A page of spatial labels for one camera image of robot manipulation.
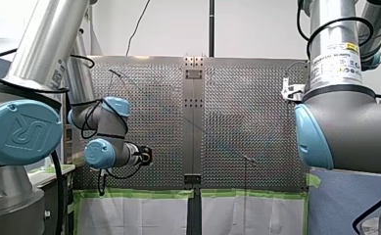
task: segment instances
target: blue joint cap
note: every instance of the blue joint cap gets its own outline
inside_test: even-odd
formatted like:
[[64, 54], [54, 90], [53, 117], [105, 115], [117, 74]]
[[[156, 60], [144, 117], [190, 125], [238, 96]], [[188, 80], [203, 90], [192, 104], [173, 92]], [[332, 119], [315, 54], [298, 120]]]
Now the blue joint cap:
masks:
[[[129, 117], [129, 102], [127, 100], [119, 97], [106, 97], [104, 99], [111, 105], [112, 108], [114, 108], [114, 110], [117, 111], [118, 114], [123, 117]], [[105, 102], [102, 107], [104, 107], [104, 109], [109, 112], [114, 112], [110, 107], [107, 106], [107, 104], [105, 104]]]
[[58, 113], [33, 100], [0, 105], [0, 165], [30, 165], [48, 157], [62, 139]]
[[306, 105], [295, 108], [297, 144], [301, 160], [309, 166], [333, 169], [333, 157], [318, 122]]
[[93, 168], [111, 168], [115, 164], [115, 150], [104, 139], [90, 141], [85, 147], [84, 155], [86, 163]]

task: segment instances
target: blue cloth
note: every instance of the blue cloth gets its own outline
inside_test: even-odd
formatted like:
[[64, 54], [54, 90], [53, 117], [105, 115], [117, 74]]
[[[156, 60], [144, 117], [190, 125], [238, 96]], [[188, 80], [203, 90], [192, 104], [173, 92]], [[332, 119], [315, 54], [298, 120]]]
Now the blue cloth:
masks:
[[328, 170], [311, 173], [321, 184], [310, 188], [309, 235], [356, 234], [352, 228], [355, 218], [381, 200], [381, 175]]

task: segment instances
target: metal bracket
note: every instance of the metal bracket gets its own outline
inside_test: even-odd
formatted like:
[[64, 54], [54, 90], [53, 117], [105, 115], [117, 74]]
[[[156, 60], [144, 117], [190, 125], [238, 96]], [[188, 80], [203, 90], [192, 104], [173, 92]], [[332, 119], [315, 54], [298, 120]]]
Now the metal bracket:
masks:
[[282, 99], [285, 101], [301, 102], [304, 95], [304, 84], [292, 84], [290, 85], [290, 80], [288, 77], [284, 77], [282, 83]]
[[201, 174], [184, 174], [184, 184], [201, 184]]

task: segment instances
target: pegboard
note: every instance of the pegboard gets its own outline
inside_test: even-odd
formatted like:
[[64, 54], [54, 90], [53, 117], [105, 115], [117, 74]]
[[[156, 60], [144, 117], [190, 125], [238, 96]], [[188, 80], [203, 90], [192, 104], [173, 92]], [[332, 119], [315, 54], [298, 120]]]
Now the pegboard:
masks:
[[[182, 189], [184, 173], [191, 170], [201, 174], [202, 188], [305, 190], [307, 169], [298, 158], [294, 107], [281, 97], [283, 75], [295, 61], [204, 58], [197, 67], [203, 71], [202, 79], [189, 82], [185, 58], [93, 59], [97, 96], [127, 99], [131, 115], [126, 139], [150, 146], [155, 154], [152, 166], [124, 181], [110, 179], [109, 187]], [[290, 69], [291, 83], [304, 83], [307, 77], [305, 66]], [[198, 107], [188, 116], [191, 105]], [[189, 122], [192, 131], [183, 127]], [[196, 132], [201, 141], [189, 143], [189, 135], [196, 139]], [[187, 153], [189, 146], [193, 155]], [[117, 168], [115, 173], [132, 171]], [[96, 171], [88, 166], [76, 170], [75, 188], [96, 185]]]
[[[205, 59], [203, 188], [305, 190], [294, 105], [281, 97], [282, 78], [292, 63]], [[289, 75], [291, 83], [305, 83], [308, 68], [298, 65]]]

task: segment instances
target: vertical metal post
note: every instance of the vertical metal post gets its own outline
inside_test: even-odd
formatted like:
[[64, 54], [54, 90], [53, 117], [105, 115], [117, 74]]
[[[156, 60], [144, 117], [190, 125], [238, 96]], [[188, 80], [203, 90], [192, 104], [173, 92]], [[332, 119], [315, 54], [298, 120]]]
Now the vertical metal post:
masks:
[[214, 0], [209, 6], [209, 57], [214, 57]]

